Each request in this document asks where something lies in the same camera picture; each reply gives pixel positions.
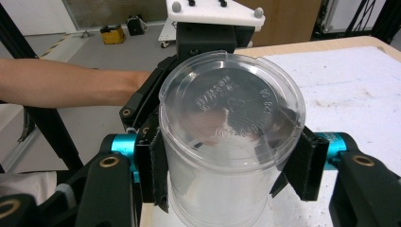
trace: gray floor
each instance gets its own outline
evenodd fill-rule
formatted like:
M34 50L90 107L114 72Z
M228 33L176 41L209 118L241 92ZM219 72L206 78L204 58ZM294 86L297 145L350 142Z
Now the gray floor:
M121 70L152 71L157 63L175 54L175 45L162 49L158 37L161 26L151 26L142 36L128 36L122 44L105 45L98 32L91 37L68 61L86 67ZM41 56L49 47L64 35L27 37L35 52ZM80 34L71 35L71 39L82 39ZM392 46L401 50L401 32L392 42ZM0 57L10 58L7 50L0 46ZM122 133L123 128L118 116L120 107L88 107L59 109L61 117L69 130L84 163L97 152L101 141L109 133ZM42 135L33 142L22 157L14 172L49 169L66 169Z

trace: screw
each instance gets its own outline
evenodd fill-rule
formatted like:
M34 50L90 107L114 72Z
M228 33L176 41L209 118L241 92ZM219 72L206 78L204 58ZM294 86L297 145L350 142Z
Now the screw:
M173 12L180 12L181 4L179 2L173 2L172 8L173 8Z
M128 115L130 115L131 114L131 111L129 110L129 109L125 109L124 111L123 111L123 115L125 115L125 116L128 116Z
M254 10L254 17L256 17L256 18L262 18L263 14L264 14L264 11L262 8L258 8L258 9Z

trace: clear plastic container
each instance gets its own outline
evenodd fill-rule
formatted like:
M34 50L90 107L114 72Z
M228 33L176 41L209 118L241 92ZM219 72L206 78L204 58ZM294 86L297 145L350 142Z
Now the clear plastic container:
M251 226L305 123L277 65L210 52L180 64L159 94L170 203L188 226Z

